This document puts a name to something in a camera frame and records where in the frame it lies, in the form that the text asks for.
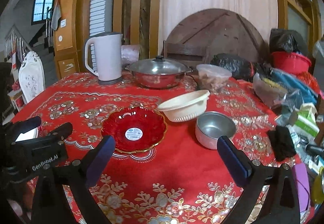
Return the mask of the clear bag with snacks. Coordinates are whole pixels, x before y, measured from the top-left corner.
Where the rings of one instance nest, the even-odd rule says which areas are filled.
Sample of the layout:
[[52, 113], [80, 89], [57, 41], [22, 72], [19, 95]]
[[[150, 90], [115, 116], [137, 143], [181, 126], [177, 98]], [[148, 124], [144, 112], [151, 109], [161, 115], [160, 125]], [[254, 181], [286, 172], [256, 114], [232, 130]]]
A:
[[288, 94], [287, 89], [259, 73], [253, 76], [253, 90], [260, 100], [270, 109], [283, 104]]

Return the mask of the white deep bowl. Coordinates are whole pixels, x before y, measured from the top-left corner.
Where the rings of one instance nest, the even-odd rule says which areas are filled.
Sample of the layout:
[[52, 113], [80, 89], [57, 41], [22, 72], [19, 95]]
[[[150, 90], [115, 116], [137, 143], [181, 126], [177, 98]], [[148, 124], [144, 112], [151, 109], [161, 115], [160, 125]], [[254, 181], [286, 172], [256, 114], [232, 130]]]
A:
[[17, 137], [15, 142], [31, 140], [31, 139], [37, 138], [37, 136], [38, 136], [38, 128], [34, 128], [26, 133], [21, 133]]

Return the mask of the white electric kettle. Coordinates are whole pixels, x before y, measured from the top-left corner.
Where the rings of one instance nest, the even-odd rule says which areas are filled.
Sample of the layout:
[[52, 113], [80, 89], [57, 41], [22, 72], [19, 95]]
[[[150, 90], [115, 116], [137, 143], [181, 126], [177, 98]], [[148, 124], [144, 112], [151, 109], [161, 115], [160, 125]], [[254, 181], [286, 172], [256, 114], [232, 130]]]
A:
[[[101, 85], [112, 85], [122, 80], [121, 40], [122, 34], [118, 32], [99, 33], [89, 37], [83, 50], [85, 68], [97, 76]], [[88, 64], [88, 50], [94, 47], [94, 56], [97, 65], [95, 72]]]

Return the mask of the red floral tablecloth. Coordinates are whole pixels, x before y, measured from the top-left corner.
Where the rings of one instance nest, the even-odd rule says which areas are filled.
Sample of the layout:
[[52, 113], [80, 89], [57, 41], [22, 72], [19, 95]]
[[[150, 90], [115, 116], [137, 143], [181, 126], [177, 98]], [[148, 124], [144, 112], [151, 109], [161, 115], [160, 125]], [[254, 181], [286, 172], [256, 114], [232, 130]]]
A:
[[[177, 87], [151, 90], [125, 74], [122, 82], [99, 85], [88, 73], [75, 73], [48, 87], [18, 112], [14, 121], [39, 116], [42, 134], [71, 122], [66, 140], [69, 160], [95, 148], [102, 122], [125, 107], [155, 108], [160, 103], [192, 92], [186, 77]], [[267, 136], [275, 114], [254, 94], [249, 82], [230, 79], [210, 95], [207, 109], [233, 119], [233, 142], [249, 159], [279, 166]], [[164, 139], [144, 153], [115, 153], [98, 184], [91, 188], [99, 207], [112, 223], [220, 223], [242, 190], [234, 184], [216, 150], [195, 138], [195, 121], [167, 122]]]

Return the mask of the steel pot with glass lid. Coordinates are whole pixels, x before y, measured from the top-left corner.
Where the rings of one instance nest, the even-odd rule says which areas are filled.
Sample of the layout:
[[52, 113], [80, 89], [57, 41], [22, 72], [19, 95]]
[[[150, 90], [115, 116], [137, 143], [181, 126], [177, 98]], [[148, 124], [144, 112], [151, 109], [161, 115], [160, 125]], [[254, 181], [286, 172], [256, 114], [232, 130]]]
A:
[[138, 84], [150, 89], [173, 88], [193, 71], [191, 67], [163, 56], [136, 61], [126, 65], [124, 70], [129, 71]]

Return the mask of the white ornate chair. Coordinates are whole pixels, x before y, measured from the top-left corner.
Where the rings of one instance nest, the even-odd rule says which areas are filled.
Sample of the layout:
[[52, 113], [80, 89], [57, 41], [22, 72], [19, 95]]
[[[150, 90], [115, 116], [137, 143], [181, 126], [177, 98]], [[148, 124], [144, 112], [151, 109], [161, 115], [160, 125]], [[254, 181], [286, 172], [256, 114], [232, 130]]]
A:
[[35, 51], [29, 51], [19, 69], [18, 80], [26, 103], [45, 90], [45, 73], [40, 57]]

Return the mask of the grey hanging dustpan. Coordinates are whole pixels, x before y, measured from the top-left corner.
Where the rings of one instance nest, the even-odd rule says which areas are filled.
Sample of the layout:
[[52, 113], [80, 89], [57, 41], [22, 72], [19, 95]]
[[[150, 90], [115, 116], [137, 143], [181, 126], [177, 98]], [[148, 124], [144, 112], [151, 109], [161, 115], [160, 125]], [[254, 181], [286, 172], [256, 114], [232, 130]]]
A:
[[59, 27], [59, 21], [61, 19], [62, 13], [60, 8], [60, 3], [57, 2], [54, 6], [53, 15], [52, 15], [52, 23], [51, 23], [51, 29], [53, 31], [57, 31]]

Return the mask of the green white carton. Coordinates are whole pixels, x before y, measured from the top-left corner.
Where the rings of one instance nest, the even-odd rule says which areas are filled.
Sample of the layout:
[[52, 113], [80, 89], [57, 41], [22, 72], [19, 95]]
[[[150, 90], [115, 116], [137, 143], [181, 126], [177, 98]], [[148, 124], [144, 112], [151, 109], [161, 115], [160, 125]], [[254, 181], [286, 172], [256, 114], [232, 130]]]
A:
[[308, 138], [315, 138], [320, 129], [317, 126], [315, 115], [317, 109], [313, 103], [303, 103], [299, 110], [295, 110], [289, 117], [288, 123], [294, 131]]

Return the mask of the red gold-rimmed plate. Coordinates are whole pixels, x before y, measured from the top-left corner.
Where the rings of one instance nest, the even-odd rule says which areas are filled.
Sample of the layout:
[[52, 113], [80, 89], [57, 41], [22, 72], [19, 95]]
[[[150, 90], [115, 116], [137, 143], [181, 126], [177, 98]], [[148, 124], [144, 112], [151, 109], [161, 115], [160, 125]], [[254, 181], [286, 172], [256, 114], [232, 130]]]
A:
[[147, 152], [160, 144], [165, 137], [167, 123], [158, 111], [144, 107], [127, 107], [112, 112], [102, 122], [102, 136], [115, 140], [119, 153]]

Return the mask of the red plastic basin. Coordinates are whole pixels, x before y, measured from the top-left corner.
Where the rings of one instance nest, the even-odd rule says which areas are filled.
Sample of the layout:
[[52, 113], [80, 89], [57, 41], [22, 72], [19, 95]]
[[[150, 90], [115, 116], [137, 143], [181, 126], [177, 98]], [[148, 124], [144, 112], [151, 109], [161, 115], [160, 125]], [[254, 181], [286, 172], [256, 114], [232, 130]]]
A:
[[294, 52], [276, 51], [271, 54], [272, 65], [290, 74], [300, 74], [307, 72], [311, 67], [311, 61], [302, 54]]

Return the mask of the round wooden tabletop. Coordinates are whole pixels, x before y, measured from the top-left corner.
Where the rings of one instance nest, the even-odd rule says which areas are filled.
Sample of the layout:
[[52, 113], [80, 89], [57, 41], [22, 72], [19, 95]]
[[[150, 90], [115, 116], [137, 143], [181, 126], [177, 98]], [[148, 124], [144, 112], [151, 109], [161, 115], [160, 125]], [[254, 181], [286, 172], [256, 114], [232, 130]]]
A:
[[250, 62], [263, 62], [269, 46], [243, 16], [224, 9], [207, 9], [186, 17], [164, 40], [170, 43], [209, 46], [207, 64], [217, 54], [232, 54]]

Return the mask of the black plastic bag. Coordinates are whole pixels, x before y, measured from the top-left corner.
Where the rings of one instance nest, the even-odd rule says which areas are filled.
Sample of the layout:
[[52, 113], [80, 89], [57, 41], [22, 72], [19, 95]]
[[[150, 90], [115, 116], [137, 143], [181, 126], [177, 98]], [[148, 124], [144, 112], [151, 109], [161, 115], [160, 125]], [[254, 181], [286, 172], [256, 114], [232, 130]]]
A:
[[270, 53], [284, 51], [308, 56], [308, 47], [303, 37], [295, 30], [272, 28], [269, 39]]

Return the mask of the cream plastic bowl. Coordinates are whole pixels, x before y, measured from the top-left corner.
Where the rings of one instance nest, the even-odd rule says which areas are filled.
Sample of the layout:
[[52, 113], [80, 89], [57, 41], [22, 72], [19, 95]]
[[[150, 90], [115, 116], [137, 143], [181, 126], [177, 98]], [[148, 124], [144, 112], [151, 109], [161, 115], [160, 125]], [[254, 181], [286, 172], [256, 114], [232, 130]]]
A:
[[163, 112], [171, 122], [186, 122], [207, 110], [209, 96], [209, 90], [185, 93], [161, 103], [157, 110]]

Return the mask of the dark wrapped bundle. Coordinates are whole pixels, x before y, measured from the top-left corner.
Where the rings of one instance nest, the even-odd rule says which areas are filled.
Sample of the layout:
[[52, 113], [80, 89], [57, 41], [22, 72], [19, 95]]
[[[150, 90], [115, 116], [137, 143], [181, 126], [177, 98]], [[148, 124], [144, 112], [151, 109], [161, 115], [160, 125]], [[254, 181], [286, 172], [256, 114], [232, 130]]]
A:
[[271, 77], [271, 66], [267, 63], [250, 62], [232, 54], [217, 54], [210, 61], [211, 65], [224, 68], [232, 73], [232, 77], [236, 80], [245, 80], [252, 82], [253, 77], [258, 73], [261, 77]]

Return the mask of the pink steel-lined mug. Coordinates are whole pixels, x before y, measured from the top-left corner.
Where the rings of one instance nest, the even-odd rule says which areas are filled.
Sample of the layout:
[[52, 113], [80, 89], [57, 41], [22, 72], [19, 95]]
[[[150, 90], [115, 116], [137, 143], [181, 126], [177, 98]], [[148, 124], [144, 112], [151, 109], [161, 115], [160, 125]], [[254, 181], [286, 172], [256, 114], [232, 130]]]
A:
[[198, 142], [210, 150], [217, 149], [217, 141], [222, 136], [233, 138], [236, 133], [234, 121], [219, 112], [210, 111], [201, 114], [195, 124], [195, 136]]

